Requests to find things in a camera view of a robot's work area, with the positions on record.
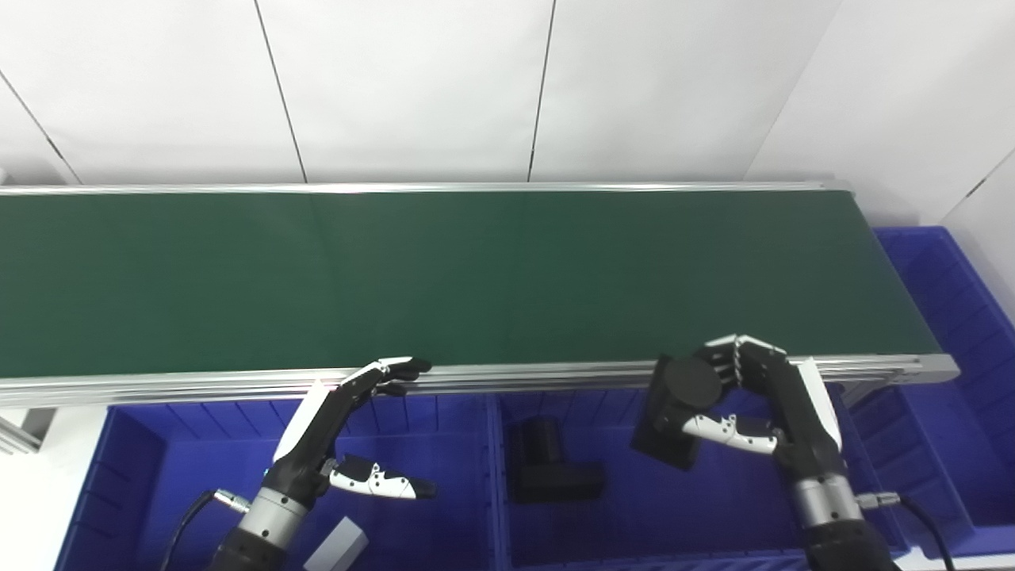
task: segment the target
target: metal rail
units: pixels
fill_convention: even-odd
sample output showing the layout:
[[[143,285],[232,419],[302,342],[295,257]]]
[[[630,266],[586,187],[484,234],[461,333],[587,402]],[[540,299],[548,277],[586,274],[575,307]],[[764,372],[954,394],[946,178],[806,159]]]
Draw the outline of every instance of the metal rail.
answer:
[[[791,358],[799,363],[806,358]],[[815,357],[827,382],[847,387],[853,404],[888,384],[946,381],[958,374],[947,355],[847,355]],[[639,388],[655,362],[451,365],[434,367],[413,395]],[[134,405],[209,401],[298,399],[316,380],[334,384],[355,371],[289,369],[139,375],[90,375],[0,379],[0,408]]]
[[[293,183],[0,186],[0,196],[83,194],[392,194],[408,192],[708,192],[852,190],[843,181],[685,183]]]

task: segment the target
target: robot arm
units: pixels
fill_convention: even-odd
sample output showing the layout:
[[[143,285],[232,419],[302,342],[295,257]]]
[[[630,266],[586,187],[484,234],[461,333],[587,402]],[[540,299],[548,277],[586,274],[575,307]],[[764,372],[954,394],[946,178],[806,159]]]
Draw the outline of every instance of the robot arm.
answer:
[[[708,415],[735,387],[768,400],[771,429],[744,430],[736,416]],[[838,421],[813,361],[794,366],[783,350],[746,336],[716,340],[690,358],[661,358],[631,446],[690,470],[702,438],[774,457],[790,484],[812,570],[895,569],[850,488]]]
[[[336,483],[339,488],[373,495],[432,497],[432,484],[382,472],[376,463],[355,456],[346,456],[341,463],[334,459],[335,438],[353,411],[378,392],[404,396],[405,388],[395,381],[415,380],[429,368],[428,363],[409,357],[381,359],[349,375],[335,390],[324,395],[321,391],[326,389],[321,389],[317,395],[323,399],[311,406],[311,412],[316,406],[316,413],[301,416],[297,412],[302,420],[294,417],[286,429],[261,490],[218,547],[209,571],[280,569],[299,523]],[[364,462],[370,465],[368,474],[362,470]],[[355,489],[355,483],[362,490]],[[367,486],[373,486],[371,491],[366,491]]]

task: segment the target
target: white wall panel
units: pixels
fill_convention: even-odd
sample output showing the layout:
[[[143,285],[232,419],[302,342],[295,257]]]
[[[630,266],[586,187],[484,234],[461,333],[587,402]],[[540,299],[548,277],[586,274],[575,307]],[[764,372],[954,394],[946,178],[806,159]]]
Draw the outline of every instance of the white wall panel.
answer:
[[[558,0],[533,180],[740,179],[837,0]]]
[[[1015,144],[1015,2],[843,0],[749,177],[835,175],[935,222]]]
[[[551,0],[261,0],[313,181],[524,181]]]
[[[0,81],[0,184],[66,184],[74,176],[46,135],[31,121],[7,85]]]
[[[301,180],[251,0],[0,7],[0,69],[84,183]]]
[[[1015,322],[1015,153],[943,222]]]

